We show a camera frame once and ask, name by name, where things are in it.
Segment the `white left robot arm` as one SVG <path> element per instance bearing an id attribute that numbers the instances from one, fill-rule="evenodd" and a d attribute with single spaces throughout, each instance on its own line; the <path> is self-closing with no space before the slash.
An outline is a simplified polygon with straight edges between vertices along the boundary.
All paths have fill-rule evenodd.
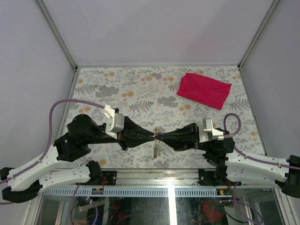
<path id="1" fill-rule="evenodd" d="M 67 125 L 67 132 L 54 141 L 46 154 L 18 168 L 2 168 L 0 181 L 7 183 L 1 191 L 4 203 L 24 203 L 48 189 L 69 184 L 104 186 L 105 179 L 97 161 L 89 160 L 79 167 L 61 171 L 57 168 L 88 155 L 90 144 L 117 143 L 127 150 L 155 139 L 153 132 L 127 116 L 122 117 L 121 127 L 113 136 L 105 130 L 106 124 L 98 125 L 90 116 L 80 114 Z"/>

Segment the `metal key organiser with rings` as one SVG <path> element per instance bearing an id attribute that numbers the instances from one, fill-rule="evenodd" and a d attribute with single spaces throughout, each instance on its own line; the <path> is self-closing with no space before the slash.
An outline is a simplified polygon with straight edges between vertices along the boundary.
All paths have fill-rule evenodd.
<path id="1" fill-rule="evenodd" d="M 158 127 L 155 127 L 153 129 L 153 133 L 154 133 L 154 137 L 155 137 L 154 144 L 153 144 L 153 157 L 158 158 L 161 156 L 161 148 L 160 148 L 161 142 L 156 138 L 156 136 L 159 133 Z"/>

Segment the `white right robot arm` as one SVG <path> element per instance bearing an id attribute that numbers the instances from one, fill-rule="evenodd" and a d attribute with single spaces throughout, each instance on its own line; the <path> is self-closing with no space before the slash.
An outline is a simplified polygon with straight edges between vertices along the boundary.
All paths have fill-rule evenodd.
<path id="1" fill-rule="evenodd" d="M 255 184 L 278 188 L 290 197 L 300 196 L 300 158 L 275 158 L 238 150 L 233 135 L 214 128 L 210 120 L 192 123 L 168 133 L 158 133 L 162 141 L 174 151 L 198 149 L 215 167 L 213 171 L 200 172 L 199 184 L 227 186 L 229 184 Z"/>

